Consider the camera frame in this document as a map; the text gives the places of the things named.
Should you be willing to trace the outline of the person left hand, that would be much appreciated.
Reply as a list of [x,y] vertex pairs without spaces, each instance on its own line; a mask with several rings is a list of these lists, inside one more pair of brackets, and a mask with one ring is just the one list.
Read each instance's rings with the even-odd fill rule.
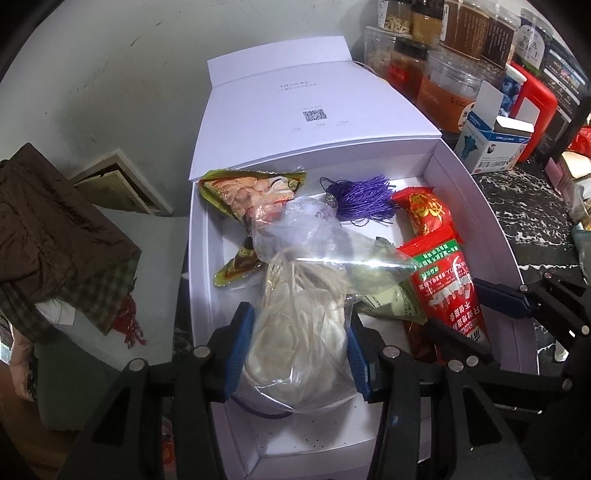
[[33,356],[33,344],[16,328],[12,328],[13,346],[9,369],[16,395],[22,400],[33,402],[34,396],[29,386],[32,378],[30,362]]

